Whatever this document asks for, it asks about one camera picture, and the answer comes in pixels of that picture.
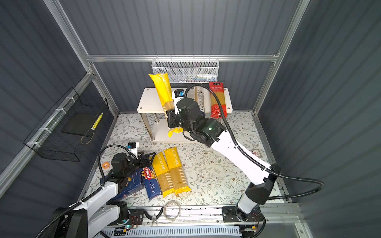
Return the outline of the yellow Pastatime bag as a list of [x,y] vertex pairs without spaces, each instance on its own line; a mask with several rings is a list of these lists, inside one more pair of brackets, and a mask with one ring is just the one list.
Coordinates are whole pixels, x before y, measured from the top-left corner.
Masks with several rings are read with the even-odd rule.
[[150,74],[149,76],[155,85],[163,112],[169,122],[169,114],[175,111],[169,76],[167,73]]
[[176,147],[168,148],[164,150],[166,162],[169,168],[169,172],[172,178],[172,182],[175,189],[175,194],[191,191],[188,186],[180,157]]
[[152,166],[163,197],[175,192],[171,174],[162,152],[155,155]]

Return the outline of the clear blue spaghetti bag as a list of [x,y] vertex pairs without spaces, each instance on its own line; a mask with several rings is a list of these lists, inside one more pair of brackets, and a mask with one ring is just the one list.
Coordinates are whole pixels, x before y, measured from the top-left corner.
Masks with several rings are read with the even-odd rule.
[[205,114],[205,105],[204,105],[204,88],[202,86],[192,86],[189,87],[187,97],[192,98],[199,105],[200,111]]

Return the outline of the red spaghetti bag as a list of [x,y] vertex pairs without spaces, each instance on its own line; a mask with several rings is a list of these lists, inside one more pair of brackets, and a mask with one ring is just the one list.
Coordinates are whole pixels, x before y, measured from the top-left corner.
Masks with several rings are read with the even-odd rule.
[[[226,117],[227,116],[227,108],[226,108],[226,102],[225,102],[225,94],[224,94],[224,86],[223,82],[210,82],[209,83],[209,89],[217,96],[222,109],[223,114]],[[217,100],[215,97],[210,94],[210,103],[211,103],[211,117],[218,119],[221,118],[221,110],[218,105]]]

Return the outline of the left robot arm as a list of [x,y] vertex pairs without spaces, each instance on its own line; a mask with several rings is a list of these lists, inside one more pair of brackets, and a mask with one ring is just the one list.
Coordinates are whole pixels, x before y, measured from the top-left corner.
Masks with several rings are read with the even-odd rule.
[[112,160],[112,169],[106,175],[101,158],[108,149],[105,146],[97,156],[101,173],[100,186],[75,204],[58,208],[50,222],[37,234],[38,238],[93,238],[97,235],[107,237],[104,228],[118,225],[128,231],[141,225],[143,218],[153,219],[144,209],[129,209],[126,202],[119,199],[128,185],[128,178],[139,169],[152,165],[155,153],[134,153],[135,146],[118,145],[123,152]]

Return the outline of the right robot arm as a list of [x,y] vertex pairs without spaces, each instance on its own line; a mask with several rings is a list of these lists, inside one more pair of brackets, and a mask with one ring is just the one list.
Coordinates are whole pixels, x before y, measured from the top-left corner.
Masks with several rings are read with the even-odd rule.
[[[183,132],[189,133],[185,139],[197,141],[219,152],[250,179],[248,188],[235,206],[235,216],[239,221],[247,221],[254,210],[269,200],[308,196],[324,188],[324,182],[321,180],[281,174],[281,168],[276,163],[271,165],[255,156],[236,140],[225,115],[222,116],[221,123],[217,119],[205,117],[198,103],[187,96],[191,88],[192,86],[189,86],[185,90],[177,89],[170,92],[174,108],[166,113],[168,126],[171,129],[182,128]],[[318,187],[295,195],[271,196],[278,178],[314,183]]]

